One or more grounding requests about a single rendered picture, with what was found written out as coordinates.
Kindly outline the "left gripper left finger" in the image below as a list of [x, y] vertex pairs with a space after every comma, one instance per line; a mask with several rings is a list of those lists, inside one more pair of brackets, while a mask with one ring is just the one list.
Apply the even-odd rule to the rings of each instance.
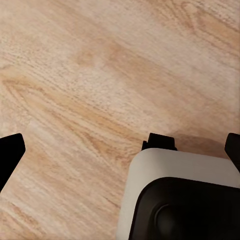
[[26, 152], [21, 133], [0, 138], [0, 192]]

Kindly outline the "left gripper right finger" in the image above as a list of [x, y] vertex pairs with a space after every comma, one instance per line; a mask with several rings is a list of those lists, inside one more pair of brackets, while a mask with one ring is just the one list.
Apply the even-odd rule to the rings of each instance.
[[229, 133], [224, 149], [232, 163], [240, 172], [240, 135]]

